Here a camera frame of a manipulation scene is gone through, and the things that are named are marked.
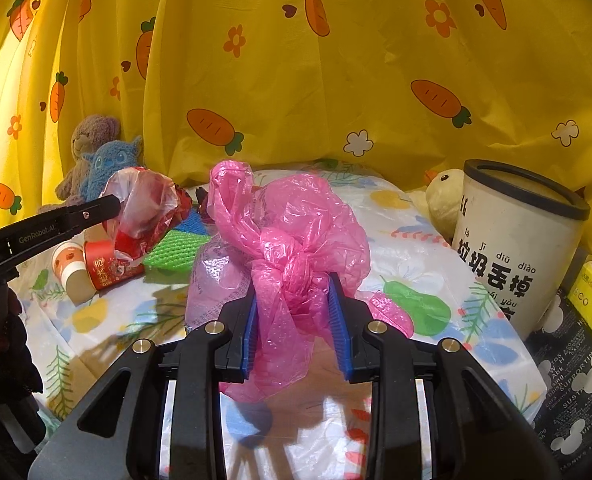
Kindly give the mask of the yellow duck plush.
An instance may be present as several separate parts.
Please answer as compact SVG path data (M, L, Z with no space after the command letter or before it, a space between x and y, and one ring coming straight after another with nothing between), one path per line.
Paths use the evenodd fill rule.
M414 207L426 217L438 233L452 242L463 197L464 171L427 170L425 186L407 193Z

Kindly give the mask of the floral plastic bed cover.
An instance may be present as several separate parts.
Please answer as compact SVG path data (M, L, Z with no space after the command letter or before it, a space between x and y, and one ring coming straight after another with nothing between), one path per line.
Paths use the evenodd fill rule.
M321 159L307 166L328 180L366 232L371 271L358 295L381 318L424 342L460 341L518 411L533 419L546 383L510 322L464 262L413 206L371 170ZM38 395L56 429L128 344L183 337L199 324L185 313L186 274L147 273L72 304L49 252L23 263L14 281ZM359 479L364 474L371 390L341 377L334 351L313 350L300 382L257 404L221 401L227 472L233 479Z

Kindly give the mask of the orange white paper cup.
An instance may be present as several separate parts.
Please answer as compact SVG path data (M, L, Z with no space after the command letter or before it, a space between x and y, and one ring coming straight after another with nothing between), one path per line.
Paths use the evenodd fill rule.
M75 242L59 244L53 253L52 266L57 280L76 306L95 296L96 288L87 272L81 245Z

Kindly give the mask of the white cylindrical trash bin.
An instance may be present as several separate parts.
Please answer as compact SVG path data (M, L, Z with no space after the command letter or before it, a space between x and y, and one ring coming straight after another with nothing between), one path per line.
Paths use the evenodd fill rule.
M562 284L589 204L524 168L486 159L464 162L452 247L526 339Z

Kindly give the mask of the red white plastic bag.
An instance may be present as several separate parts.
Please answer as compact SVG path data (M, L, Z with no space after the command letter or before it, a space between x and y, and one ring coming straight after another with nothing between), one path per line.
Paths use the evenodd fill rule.
M120 211L102 226L112 241L114 255L126 266L138 266L192 209L192 199L183 188L144 167L117 171L100 194L106 195L117 197Z

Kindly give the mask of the large pink plastic bag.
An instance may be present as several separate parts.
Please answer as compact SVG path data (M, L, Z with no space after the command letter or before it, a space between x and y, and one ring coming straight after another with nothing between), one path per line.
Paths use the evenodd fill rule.
M257 294L259 341L253 369L222 392L257 403L299 382L314 343L333 341L328 275L355 296L371 270L366 232L353 210L315 174L290 174L256 186L245 162L223 160L210 172L207 211L215 236L193 265L185 325L217 318L223 304Z

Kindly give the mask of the blue fuzzy monster plush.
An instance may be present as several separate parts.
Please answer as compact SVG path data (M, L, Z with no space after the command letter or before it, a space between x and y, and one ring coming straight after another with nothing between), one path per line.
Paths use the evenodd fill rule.
M102 145L95 153L83 154L82 159L88 163L87 176L80 185L83 200L96 200L113 174L136 167L142 148L143 138L136 136L132 142L114 140Z

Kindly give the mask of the yellow carrot print curtain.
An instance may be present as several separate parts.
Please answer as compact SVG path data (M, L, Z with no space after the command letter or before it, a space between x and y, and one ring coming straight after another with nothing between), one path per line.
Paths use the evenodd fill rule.
M584 192L592 253L592 0L0 0L0 227L55 202L93 114L181 184L508 162Z

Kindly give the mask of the black mickey print box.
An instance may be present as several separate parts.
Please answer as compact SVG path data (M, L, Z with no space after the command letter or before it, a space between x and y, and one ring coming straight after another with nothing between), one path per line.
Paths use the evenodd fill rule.
M564 479L592 479L592 329L558 292L526 347L546 383L536 433Z

